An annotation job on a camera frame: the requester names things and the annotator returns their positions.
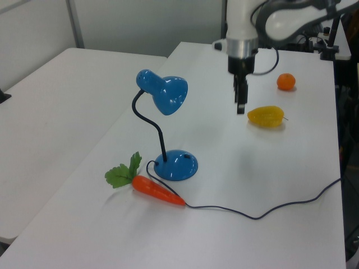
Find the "toy orange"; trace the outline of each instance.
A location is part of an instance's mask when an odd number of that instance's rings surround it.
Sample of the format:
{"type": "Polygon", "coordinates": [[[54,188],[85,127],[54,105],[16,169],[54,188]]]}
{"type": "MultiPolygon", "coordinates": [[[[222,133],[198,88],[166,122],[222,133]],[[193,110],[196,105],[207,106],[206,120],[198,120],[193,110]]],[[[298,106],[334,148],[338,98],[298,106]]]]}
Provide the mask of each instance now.
{"type": "Polygon", "coordinates": [[[290,91],[296,84],[296,79],[292,74],[284,73],[281,74],[277,79],[278,89],[283,91],[290,91]]]}

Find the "power cord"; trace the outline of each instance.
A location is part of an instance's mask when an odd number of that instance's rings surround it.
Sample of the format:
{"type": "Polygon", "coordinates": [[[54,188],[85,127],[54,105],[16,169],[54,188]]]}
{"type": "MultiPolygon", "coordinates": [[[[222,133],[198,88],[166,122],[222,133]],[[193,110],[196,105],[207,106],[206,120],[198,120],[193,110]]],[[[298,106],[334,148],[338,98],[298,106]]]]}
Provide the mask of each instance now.
{"type": "Polygon", "coordinates": [[[300,41],[302,41],[302,40],[303,40],[303,38],[307,39],[307,37],[306,37],[306,36],[303,36],[302,38],[300,38],[300,39],[298,40],[297,45],[299,44],[299,42],[300,42],[300,41]]]}
{"type": "MultiPolygon", "coordinates": [[[[149,177],[157,180],[159,183],[161,183],[162,185],[164,185],[166,188],[168,188],[171,192],[173,192],[175,195],[179,196],[179,194],[174,190],[172,189],[169,185],[167,185],[166,183],[164,183],[162,180],[158,179],[157,177],[153,176],[150,172],[149,172],[149,169],[148,169],[148,166],[150,165],[150,163],[154,163],[155,165],[158,164],[156,161],[149,161],[147,163],[147,166],[146,166],[146,171],[147,171],[147,174],[149,177]]],[[[289,202],[289,203],[283,203],[279,206],[276,206],[276,207],[273,207],[272,209],[268,210],[266,213],[264,213],[263,215],[259,216],[259,217],[252,217],[250,215],[247,215],[241,211],[237,211],[237,210],[234,210],[234,209],[231,209],[231,208],[227,208],[227,207],[223,207],[223,206],[191,206],[189,205],[187,202],[186,202],[186,206],[188,206],[189,208],[193,208],[193,209],[201,209],[201,208],[219,208],[219,209],[223,209],[223,210],[227,210],[227,211],[230,211],[230,212],[234,212],[234,213],[237,213],[237,214],[240,214],[244,217],[247,217],[251,220],[260,220],[262,219],[263,217],[265,217],[266,215],[268,215],[269,213],[271,213],[272,211],[276,210],[276,209],[279,209],[281,207],[284,207],[284,206],[289,206],[289,205],[298,205],[298,204],[302,204],[302,203],[310,203],[310,202],[313,202],[315,200],[317,200],[327,189],[329,189],[330,187],[332,187],[333,185],[335,185],[336,183],[338,183],[340,181],[340,178],[335,180],[334,182],[330,183],[328,186],[326,186],[315,198],[313,199],[309,199],[309,200],[305,200],[305,201],[296,201],[296,202],[289,202]]]]}
{"type": "MultiPolygon", "coordinates": [[[[256,25],[255,25],[255,23],[253,22],[253,16],[254,16],[254,14],[257,12],[257,10],[259,10],[260,8],[262,8],[266,3],[268,3],[268,0],[267,0],[267,1],[264,1],[262,4],[260,4],[259,6],[257,6],[257,7],[253,10],[253,12],[252,12],[252,14],[251,14],[251,17],[250,17],[250,20],[251,20],[251,24],[252,24],[254,27],[256,27],[256,25]]],[[[275,61],[274,66],[273,66],[270,70],[268,70],[268,71],[266,71],[266,72],[263,72],[263,73],[252,73],[252,75],[254,75],[254,76],[263,76],[263,75],[266,75],[266,74],[270,73],[271,71],[273,71],[273,70],[277,67],[278,62],[279,62],[279,52],[278,52],[277,49],[275,49],[275,52],[276,52],[276,54],[277,54],[277,60],[275,61]]]]}

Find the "white table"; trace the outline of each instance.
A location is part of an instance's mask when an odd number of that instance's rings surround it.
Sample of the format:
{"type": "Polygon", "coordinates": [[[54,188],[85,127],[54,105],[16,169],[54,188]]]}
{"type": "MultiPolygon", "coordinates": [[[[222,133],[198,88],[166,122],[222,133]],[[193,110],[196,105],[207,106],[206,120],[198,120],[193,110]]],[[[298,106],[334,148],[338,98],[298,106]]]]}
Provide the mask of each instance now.
{"type": "Polygon", "coordinates": [[[67,49],[0,105],[0,242],[11,243],[128,107],[164,57],[67,49]]]}
{"type": "MultiPolygon", "coordinates": [[[[273,50],[260,50],[256,72],[273,62],[273,50]]],[[[165,117],[145,95],[137,107],[162,127],[167,150],[197,157],[192,178],[169,183],[188,203],[257,216],[315,197],[340,177],[332,63],[281,51],[271,74],[248,78],[246,111],[278,105],[289,119],[275,130],[236,115],[227,56],[210,45],[181,43],[159,74],[188,81],[183,106],[165,117]],[[277,89],[283,72],[295,75],[296,91],[277,89]]],[[[113,190],[105,172],[128,164],[137,150],[145,175],[160,154],[157,132],[128,108],[0,258],[0,268],[345,268],[339,184],[316,202],[252,221],[172,206],[130,185],[113,190]]]]}

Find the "lamp shade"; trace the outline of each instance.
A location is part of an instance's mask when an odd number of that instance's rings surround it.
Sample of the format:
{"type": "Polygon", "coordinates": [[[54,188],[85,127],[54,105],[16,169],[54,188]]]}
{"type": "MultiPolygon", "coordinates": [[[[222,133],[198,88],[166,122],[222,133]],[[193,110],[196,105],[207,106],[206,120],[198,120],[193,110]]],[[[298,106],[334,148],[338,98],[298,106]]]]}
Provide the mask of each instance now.
{"type": "Polygon", "coordinates": [[[136,77],[139,88],[151,94],[158,110],[164,115],[171,115],[183,104],[187,92],[187,81],[181,77],[163,77],[145,69],[136,77]]]}

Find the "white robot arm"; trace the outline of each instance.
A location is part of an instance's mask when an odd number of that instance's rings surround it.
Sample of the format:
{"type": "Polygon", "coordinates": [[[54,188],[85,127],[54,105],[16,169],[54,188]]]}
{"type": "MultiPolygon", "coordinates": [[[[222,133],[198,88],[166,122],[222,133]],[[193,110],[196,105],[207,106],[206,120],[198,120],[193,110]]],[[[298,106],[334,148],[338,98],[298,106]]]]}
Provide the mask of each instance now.
{"type": "Polygon", "coordinates": [[[357,8],[358,0],[228,0],[226,39],[216,41],[214,48],[228,54],[228,71],[234,75],[237,113],[245,112],[246,75],[254,71],[259,40],[278,47],[309,26],[357,8]],[[259,7],[254,25],[251,19],[259,7]]]}

